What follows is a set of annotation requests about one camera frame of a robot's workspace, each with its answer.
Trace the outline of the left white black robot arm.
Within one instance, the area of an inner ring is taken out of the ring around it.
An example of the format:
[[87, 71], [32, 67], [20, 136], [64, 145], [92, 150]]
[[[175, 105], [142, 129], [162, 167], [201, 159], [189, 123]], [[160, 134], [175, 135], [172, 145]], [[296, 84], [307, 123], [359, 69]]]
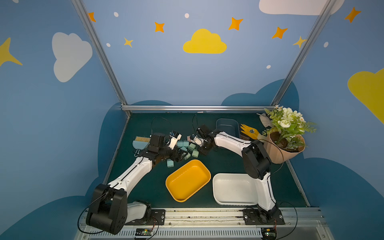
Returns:
[[175, 131], [169, 137], [160, 133], [152, 134], [147, 146], [129, 168], [115, 180], [95, 188], [87, 207], [86, 224], [99, 229], [100, 233], [116, 235], [126, 223], [142, 219], [148, 205], [141, 202], [129, 204], [128, 196], [156, 164], [164, 160], [179, 162], [185, 157], [188, 152], [177, 148], [181, 138], [182, 135]]

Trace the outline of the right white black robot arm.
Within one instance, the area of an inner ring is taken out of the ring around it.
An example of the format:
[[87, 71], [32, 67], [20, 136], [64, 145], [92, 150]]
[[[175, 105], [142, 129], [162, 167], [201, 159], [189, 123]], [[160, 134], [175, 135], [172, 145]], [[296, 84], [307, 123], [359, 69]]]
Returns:
[[190, 140], [205, 156], [214, 147], [224, 148], [241, 156], [246, 173], [256, 180], [259, 211], [273, 213], [278, 209], [271, 184], [272, 161], [261, 141], [241, 140], [218, 129], [210, 131], [206, 125], [198, 128], [197, 133], [190, 136]]

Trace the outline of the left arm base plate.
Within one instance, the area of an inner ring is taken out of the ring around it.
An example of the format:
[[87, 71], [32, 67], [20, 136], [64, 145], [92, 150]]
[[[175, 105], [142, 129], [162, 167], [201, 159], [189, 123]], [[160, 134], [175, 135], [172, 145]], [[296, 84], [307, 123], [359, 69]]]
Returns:
[[144, 217], [125, 223], [125, 226], [149, 226], [153, 225], [156, 220], [156, 225], [163, 226], [165, 224], [165, 209], [147, 210]]

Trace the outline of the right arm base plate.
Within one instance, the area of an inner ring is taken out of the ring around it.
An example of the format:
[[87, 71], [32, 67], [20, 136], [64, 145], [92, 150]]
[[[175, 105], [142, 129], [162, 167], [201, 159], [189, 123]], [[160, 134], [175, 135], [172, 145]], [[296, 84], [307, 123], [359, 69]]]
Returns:
[[285, 225], [285, 220], [280, 210], [276, 210], [271, 214], [263, 213], [254, 208], [246, 208], [242, 210], [242, 213], [246, 225]]

